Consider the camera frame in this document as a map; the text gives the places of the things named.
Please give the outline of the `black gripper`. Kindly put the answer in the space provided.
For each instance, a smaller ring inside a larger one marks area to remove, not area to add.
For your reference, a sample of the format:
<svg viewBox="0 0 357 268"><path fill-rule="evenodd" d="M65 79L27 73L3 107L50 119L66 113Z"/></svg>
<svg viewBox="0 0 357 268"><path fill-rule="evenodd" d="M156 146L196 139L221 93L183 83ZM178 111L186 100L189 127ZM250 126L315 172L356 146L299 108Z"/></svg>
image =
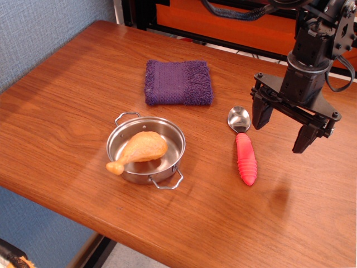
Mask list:
<svg viewBox="0 0 357 268"><path fill-rule="evenodd" d="M293 153L301 154L317 137L329 137L341 114L322 95L325 73L330 60L306 65L290 52L284 77L256 73L252 88L252 124L256 130L270 120L273 109L302 124L293 146Z"/></svg>

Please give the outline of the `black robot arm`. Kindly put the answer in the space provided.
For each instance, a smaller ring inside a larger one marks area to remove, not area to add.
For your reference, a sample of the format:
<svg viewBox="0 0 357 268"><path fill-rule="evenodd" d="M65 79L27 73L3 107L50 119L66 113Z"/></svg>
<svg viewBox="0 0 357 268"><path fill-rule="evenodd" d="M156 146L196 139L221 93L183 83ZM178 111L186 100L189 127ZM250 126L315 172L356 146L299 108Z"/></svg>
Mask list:
<svg viewBox="0 0 357 268"><path fill-rule="evenodd" d="M283 78L257 73L252 88L252 124L265 126L274 109L302 124L292 151L303 153L318 137L329 137L341 114L322 94L334 61L355 77L343 57L356 40L355 1L270 1L272 9L295 9L295 45L287 56Z"/></svg>

